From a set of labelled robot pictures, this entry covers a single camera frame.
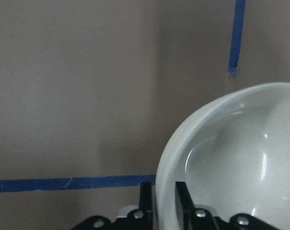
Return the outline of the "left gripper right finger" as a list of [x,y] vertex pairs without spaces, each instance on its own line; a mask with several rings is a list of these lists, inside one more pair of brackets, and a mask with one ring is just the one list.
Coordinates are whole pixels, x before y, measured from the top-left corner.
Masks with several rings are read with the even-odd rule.
[[181,230],[275,230],[276,227],[245,213],[233,215],[228,222],[208,209],[196,207],[185,182],[175,183],[176,216]]

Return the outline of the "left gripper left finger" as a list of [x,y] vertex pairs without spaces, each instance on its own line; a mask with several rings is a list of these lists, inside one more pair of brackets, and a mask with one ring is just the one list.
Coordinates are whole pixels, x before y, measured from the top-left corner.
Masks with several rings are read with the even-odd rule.
[[151,182],[142,182],[139,205],[126,215],[111,221],[103,216],[91,216],[73,227],[74,230],[151,230],[153,229],[153,205]]

